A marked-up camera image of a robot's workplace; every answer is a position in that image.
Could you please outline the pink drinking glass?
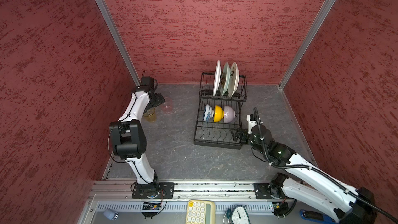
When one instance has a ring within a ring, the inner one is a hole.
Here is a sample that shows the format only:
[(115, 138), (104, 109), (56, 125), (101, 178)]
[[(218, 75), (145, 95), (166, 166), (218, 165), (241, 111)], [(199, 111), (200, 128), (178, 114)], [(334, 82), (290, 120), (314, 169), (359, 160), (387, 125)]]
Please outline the pink drinking glass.
[(165, 97), (165, 102), (161, 105), (161, 110), (164, 114), (171, 114), (174, 110), (173, 100), (170, 97)]

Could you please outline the lavender white bowl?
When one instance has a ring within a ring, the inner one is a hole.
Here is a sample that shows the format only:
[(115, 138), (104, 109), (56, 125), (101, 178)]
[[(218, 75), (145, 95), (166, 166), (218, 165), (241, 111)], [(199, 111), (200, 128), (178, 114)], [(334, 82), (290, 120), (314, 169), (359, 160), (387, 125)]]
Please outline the lavender white bowl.
[(230, 106), (224, 107), (224, 123), (231, 123), (235, 119), (235, 110)]

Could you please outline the amber drinking glass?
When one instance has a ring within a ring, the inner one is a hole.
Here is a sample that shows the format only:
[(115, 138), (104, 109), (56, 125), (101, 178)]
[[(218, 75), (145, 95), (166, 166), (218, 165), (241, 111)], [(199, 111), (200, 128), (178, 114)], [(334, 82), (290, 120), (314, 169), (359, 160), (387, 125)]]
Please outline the amber drinking glass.
[(153, 107), (143, 114), (143, 117), (148, 122), (155, 122), (157, 120), (156, 109)]

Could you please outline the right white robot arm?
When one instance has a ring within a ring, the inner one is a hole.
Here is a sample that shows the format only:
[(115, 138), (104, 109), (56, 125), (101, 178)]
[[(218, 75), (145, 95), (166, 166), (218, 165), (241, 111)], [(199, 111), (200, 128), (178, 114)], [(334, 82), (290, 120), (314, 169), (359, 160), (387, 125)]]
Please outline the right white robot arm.
[(375, 222), (374, 195), (366, 188), (356, 189), (323, 172), (294, 149), (276, 142), (262, 124), (249, 131), (232, 129), (231, 133), (234, 141), (249, 144), (270, 166), (285, 171), (272, 178), (266, 195), (301, 201), (339, 224)]

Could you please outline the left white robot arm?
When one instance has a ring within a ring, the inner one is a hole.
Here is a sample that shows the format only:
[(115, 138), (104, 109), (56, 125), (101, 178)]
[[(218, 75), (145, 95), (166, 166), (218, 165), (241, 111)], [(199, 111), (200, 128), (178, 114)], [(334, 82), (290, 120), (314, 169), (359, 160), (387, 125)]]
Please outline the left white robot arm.
[(119, 163), (128, 164), (136, 177), (136, 193), (145, 198), (162, 197), (161, 187), (155, 170), (146, 156), (147, 138), (141, 124), (148, 110), (164, 103), (161, 94), (156, 93), (153, 83), (133, 90), (131, 100), (122, 116), (109, 125), (107, 148), (110, 155), (120, 158)]

